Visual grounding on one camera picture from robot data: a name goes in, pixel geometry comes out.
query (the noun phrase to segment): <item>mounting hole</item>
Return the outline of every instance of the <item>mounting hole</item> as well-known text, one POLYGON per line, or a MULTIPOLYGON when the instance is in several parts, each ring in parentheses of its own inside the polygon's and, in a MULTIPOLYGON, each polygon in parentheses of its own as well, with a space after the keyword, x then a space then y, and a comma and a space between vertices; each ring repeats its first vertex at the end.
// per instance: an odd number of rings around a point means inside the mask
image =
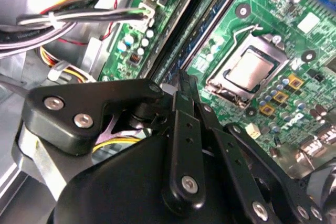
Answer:
POLYGON ((188 137, 188 138, 186 139, 186 141, 187 141, 187 143, 189 143, 189 144, 192 144, 192 143, 194 142, 194 140, 193 140, 192 138, 190 138, 190 137, 188 137))
POLYGON ((235 162, 236 162, 237 165, 242 165, 242 163, 241 163, 241 161, 239 159, 236 159, 235 162))
POLYGON ((316 59, 317 53, 314 50, 307 50, 301 55, 301 60, 303 62, 311 62, 316 59))
POLYGON ((269 190, 266 183, 261 178, 254 178, 254 180, 257 183, 257 186, 261 192, 262 197, 266 201, 266 203, 271 202, 271 191, 269 190))
POLYGON ((253 116, 255 116, 257 114, 257 109, 254 108, 254 107, 248 107, 246 110, 245 110, 245 115, 248 117, 248 118, 252 118, 253 116))
POLYGON ((159 116, 156 120, 160 124, 164 124, 167 122, 167 118, 165 116, 159 116))
POLYGON ((237 6, 235 13, 238 18, 247 18, 251 14, 251 6, 247 3, 241 3, 237 6))

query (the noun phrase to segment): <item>screw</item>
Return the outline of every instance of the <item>screw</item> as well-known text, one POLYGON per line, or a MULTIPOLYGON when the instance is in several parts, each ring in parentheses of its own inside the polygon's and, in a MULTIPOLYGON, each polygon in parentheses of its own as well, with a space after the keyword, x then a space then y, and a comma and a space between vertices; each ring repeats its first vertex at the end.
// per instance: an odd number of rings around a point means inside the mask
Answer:
POLYGON ((87 129, 93 125, 92 117, 86 114, 78 114, 73 120, 75 122, 75 125, 79 128, 87 129))
POLYGON ((260 219, 262 219, 263 221, 268 220, 268 213, 266 211, 266 208, 261 203, 254 201, 252 203, 252 207, 254 212, 260 219))
POLYGON ((64 103, 57 97, 48 97, 44 100, 44 105, 50 110, 60 110, 64 107, 64 103))
POLYGON ((235 132, 240 133, 242 132, 238 126, 233 125, 233 129, 235 132))
POLYGON ((198 185, 196 180, 194 180, 190 176, 183 176, 182 186, 190 194, 195 194, 198 191, 198 185))
POLYGON ((208 105, 204 105, 204 109, 205 109, 207 112, 211 112, 211 111, 212 111, 211 107, 208 106, 208 105))
POLYGON ((154 91, 155 93, 159 93, 160 91, 161 91, 161 89, 157 86, 157 85, 155 85, 155 84, 149 84, 149 88, 152 90, 152 91, 154 91))
POLYGON ((103 76, 101 78, 102 81, 110 81, 110 78, 108 76, 103 76))
POLYGON ((299 211, 299 213, 301 214, 302 217, 304 217, 306 220, 309 220, 309 215, 303 207, 298 206, 298 211, 299 211))
POLYGON ((307 56, 306 56, 306 59, 307 60, 311 60, 313 58, 313 55, 312 54, 308 54, 307 56))
POLYGON ((274 35, 274 37, 272 38, 272 42, 277 45, 282 41, 282 37, 280 35, 274 35))
POLYGON ((316 218, 318 218, 319 220, 322 220, 321 213, 315 207, 311 207, 310 210, 316 218))

